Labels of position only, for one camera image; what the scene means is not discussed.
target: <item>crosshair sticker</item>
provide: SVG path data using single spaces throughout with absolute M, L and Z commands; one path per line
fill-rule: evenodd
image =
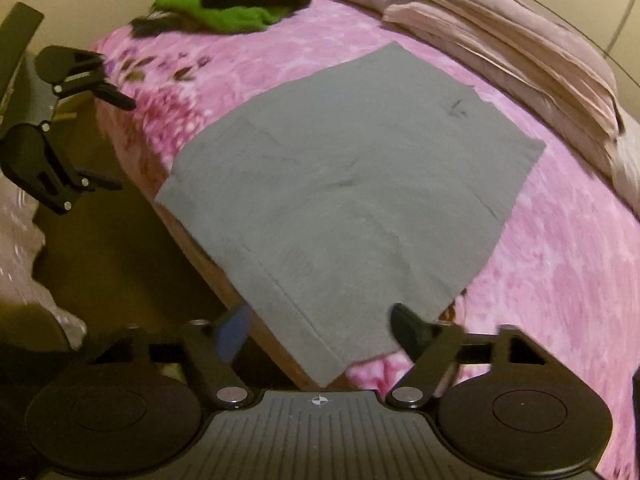
M 326 397 L 323 397 L 322 395 L 318 395 L 318 396 L 315 396 L 313 399 L 311 399 L 311 402 L 314 403 L 318 408 L 320 408 L 321 406 L 324 406 L 326 403 L 331 402 L 331 400 L 327 399 Z

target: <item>silver screw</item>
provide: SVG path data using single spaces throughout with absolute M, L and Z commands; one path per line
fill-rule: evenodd
M 244 388 L 239 388 L 238 386 L 228 386 L 226 388 L 218 390 L 216 396 L 222 402 L 237 404 L 238 402 L 242 402 L 243 400 L 245 400 L 249 396 L 249 393 Z
M 413 403 L 418 402 L 422 398 L 422 392 L 418 388 L 414 388 L 412 386 L 402 386 L 401 388 L 396 388 L 391 393 L 395 400 L 399 402 L 407 402 Z

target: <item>gray towel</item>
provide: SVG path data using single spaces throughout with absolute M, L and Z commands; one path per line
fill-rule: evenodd
M 482 269 L 544 144 L 392 43 L 208 126 L 156 200 L 321 386 Z

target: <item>pink fabric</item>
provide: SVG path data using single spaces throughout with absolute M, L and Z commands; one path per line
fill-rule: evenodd
M 98 50 L 109 59 L 112 79 L 136 96 L 138 108 L 125 113 L 98 103 L 98 121 L 149 199 L 181 147 L 207 124 L 260 92 L 390 41 L 474 86 L 525 134 L 544 140 L 545 153 L 494 254 L 456 300 L 456 319 L 481 333 L 518 325 L 583 378 L 615 421 L 598 471 L 611 480 L 637 478 L 631 377 L 640 363 L 640 224 L 546 126 L 434 48 L 333 0 L 313 0 L 308 9 L 256 34 L 131 40 L 128 33 L 128 27 L 115 31 Z M 144 75 L 124 82 L 132 70 Z M 355 386 L 384 394 L 409 366 L 395 354 L 355 365 L 347 375 Z

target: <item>black circular pad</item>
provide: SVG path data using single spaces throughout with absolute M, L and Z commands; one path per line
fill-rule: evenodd
M 443 436 L 468 460 L 519 477 L 584 469 L 604 450 L 612 427 L 603 400 L 562 375 L 469 379 L 445 393 L 437 417 Z
M 566 419 L 562 400 L 537 390 L 515 390 L 494 400 L 494 415 L 506 426 L 526 433 L 544 433 Z
M 35 449 L 63 470 L 124 475 L 177 454 L 200 427 L 201 407 L 184 384 L 152 365 L 82 367 L 33 400 L 26 429 Z

